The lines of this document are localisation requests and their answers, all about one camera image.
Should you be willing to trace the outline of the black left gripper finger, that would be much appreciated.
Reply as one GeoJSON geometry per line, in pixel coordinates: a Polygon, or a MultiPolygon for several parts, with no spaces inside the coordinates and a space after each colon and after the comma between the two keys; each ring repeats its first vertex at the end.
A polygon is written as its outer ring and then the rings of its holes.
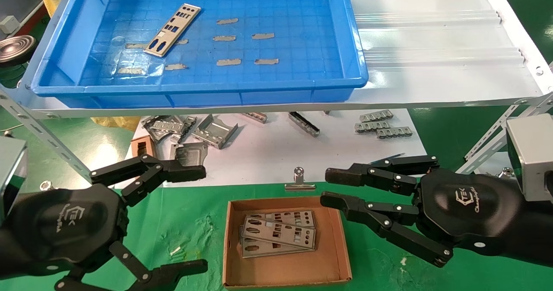
{"type": "Polygon", "coordinates": [[[203,165],[183,166],[176,160],[159,160],[151,155],[140,155],[89,174],[92,183],[112,186],[133,179],[122,191],[123,202],[130,207],[145,199],[164,182],[180,183],[201,180],[206,177],[203,165]]]}

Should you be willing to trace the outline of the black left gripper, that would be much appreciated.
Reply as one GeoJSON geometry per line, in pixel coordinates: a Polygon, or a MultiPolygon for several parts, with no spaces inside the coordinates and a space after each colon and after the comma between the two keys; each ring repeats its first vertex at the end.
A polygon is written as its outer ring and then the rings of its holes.
{"type": "Polygon", "coordinates": [[[56,291],[106,291],[82,279],[114,256],[136,277],[128,291],[174,291],[183,277],[209,269],[198,259],[148,270],[121,242],[128,223],[121,197],[100,184],[22,194],[9,213],[9,277],[70,271],[56,291]]]}

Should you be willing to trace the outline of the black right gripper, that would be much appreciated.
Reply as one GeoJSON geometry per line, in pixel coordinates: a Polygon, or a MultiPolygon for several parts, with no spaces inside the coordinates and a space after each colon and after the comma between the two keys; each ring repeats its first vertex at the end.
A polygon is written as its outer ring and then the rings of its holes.
{"type": "Polygon", "coordinates": [[[347,221],[367,226],[380,238],[438,268],[454,256],[453,248],[485,256],[522,256],[523,245],[515,234],[523,208],[517,183],[439,167],[437,157],[422,155],[325,171],[328,183],[374,187],[399,195],[413,194],[417,186],[414,176],[425,175],[416,196],[421,213],[413,205],[365,201],[330,191],[321,194],[320,203],[340,210],[347,221]],[[410,228],[415,224],[422,234],[410,228]]]}

